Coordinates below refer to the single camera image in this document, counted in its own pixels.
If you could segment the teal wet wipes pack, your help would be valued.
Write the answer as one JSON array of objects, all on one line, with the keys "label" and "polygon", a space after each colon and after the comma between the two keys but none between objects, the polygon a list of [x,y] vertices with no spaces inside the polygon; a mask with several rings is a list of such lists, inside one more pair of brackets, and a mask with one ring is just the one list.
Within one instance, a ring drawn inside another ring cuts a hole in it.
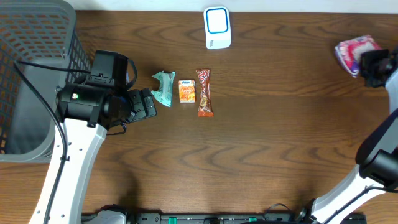
[{"label": "teal wet wipes pack", "polygon": [[161,71],[152,77],[160,82],[159,89],[151,91],[152,95],[159,103],[166,107],[171,107],[175,72],[165,73],[164,71]]}]

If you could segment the red purple noodle packet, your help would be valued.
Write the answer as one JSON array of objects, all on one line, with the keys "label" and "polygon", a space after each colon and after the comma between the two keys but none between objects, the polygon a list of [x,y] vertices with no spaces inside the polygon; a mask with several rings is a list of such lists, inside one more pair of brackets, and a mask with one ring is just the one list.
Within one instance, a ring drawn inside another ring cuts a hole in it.
[{"label": "red purple noodle packet", "polygon": [[381,47],[370,35],[363,35],[340,42],[335,46],[335,55],[343,69],[356,78],[359,74],[361,54],[372,50],[381,50]]}]

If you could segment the orange tissue box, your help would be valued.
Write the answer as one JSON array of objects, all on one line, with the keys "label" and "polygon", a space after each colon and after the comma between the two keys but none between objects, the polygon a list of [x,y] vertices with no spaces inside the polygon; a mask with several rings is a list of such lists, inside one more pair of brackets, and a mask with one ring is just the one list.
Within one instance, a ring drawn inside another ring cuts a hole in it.
[{"label": "orange tissue box", "polygon": [[195,80],[178,81],[179,99],[181,103],[194,103],[196,100]]}]

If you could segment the orange brown snack bar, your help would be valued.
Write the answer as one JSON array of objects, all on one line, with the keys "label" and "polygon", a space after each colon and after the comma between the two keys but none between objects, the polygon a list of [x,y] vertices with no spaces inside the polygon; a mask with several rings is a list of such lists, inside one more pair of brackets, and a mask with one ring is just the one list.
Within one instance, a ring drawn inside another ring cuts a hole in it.
[{"label": "orange brown snack bar", "polygon": [[210,95],[210,69],[199,69],[196,70],[196,73],[201,84],[198,117],[213,117],[214,112],[211,105]]}]

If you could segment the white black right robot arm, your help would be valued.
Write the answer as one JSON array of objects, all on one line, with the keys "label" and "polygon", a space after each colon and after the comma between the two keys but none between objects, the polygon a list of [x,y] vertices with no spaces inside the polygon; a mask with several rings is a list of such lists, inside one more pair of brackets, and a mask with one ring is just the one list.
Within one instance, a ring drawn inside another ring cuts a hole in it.
[{"label": "white black right robot arm", "polygon": [[389,116],[360,145],[353,170],[300,212],[300,223],[341,223],[368,200],[397,193],[397,50],[361,54],[359,72],[366,87],[386,89]]}]

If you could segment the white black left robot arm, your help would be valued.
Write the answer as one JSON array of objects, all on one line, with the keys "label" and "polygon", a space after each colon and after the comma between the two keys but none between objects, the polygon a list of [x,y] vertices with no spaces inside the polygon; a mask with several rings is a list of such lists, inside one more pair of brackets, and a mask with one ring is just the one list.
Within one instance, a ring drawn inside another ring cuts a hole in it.
[{"label": "white black left robot arm", "polygon": [[80,223],[88,182],[110,128],[156,116],[151,92],[67,84],[57,94],[55,140],[31,223]]}]

